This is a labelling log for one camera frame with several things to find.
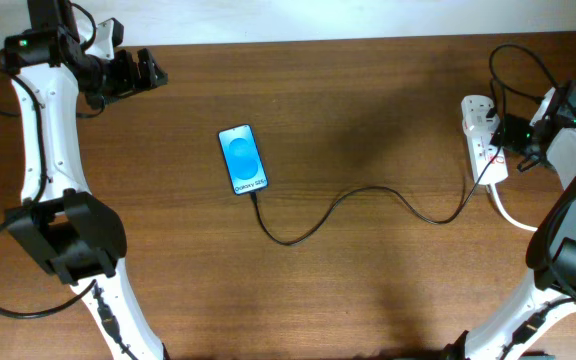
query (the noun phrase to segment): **phone screen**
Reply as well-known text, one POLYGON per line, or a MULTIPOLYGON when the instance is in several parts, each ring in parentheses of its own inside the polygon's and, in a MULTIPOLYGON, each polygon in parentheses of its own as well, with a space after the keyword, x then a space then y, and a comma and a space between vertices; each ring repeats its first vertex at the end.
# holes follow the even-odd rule
POLYGON ((249 125, 220 132, 219 142, 235 194, 241 195, 268 186, 266 172, 249 125))

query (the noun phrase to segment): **blue screen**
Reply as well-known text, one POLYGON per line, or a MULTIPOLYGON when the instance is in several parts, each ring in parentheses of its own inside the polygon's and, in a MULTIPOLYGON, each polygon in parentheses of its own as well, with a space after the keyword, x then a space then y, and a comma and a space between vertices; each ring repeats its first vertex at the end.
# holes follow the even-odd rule
POLYGON ((249 125, 219 133, 235 194, 240 195, 268 186, 255 138, 249 125))

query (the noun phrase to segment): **white power strip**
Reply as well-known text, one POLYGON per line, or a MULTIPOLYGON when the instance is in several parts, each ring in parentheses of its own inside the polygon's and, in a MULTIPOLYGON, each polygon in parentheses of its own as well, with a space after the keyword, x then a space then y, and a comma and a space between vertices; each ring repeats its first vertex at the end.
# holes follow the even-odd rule
MULTIPOLYGON (((495 114, 491 118, 486 117, 494 106, 490 98, 480 95, 466 96, 461 102, 461 111, 464 116, 462 126, 468 142, 474 181, 477 181, 486 165, 497 153, 497 147, 490 145, 490 140, 499 126, 499 116, 495 114)), ((502 149, 493 163, 488 166, 479 185, 496 184, 507 177, 508 168, 502 149)))

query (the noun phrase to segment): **white cable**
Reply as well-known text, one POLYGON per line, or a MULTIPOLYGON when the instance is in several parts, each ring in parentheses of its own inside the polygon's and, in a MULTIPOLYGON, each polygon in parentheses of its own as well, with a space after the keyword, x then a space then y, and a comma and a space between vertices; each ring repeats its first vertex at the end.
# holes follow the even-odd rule
POLYGON ((488 189, 490 189, 490 193, 492 194, 492 197, 495 200, 495 205, 497 205, 497 209, 501 213, 501 216, 504 217, 504 219, 508 220, 509 223, 515 225, 516 227, 518 227, 520 229, 524 229, 524 230, 528 230, 528 231, 532 231, 532 232, 537 231, 536 227, 522 224, 519 221, 513 219, 510 215, 508 215, 508 213, 506 212, 506 209, 504 209, 504 206, 501 204, 501 199, 499 198, 499 194, 497 193, 497 187, 495 186, 495 184, 488 185, 488 189))

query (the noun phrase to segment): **power strip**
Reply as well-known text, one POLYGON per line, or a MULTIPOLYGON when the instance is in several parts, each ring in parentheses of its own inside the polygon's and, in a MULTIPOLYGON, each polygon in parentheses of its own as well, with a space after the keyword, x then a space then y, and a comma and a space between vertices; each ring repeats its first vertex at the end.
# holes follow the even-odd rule
MULTIPOLYGON (((495 113, 494 116, 487 117, 494 106, 490 98, 480 95, 466 96, 461 102, 464 116, 462 126, 468 143, 474 181, 477 181, 486 165, 497 153, 497 147, 490 145, 490 140, 499 126, 499 116, 495 113)), ((506 157, 501 149, 479 181, 479 185, 496 184, 507 177, 506 157)))

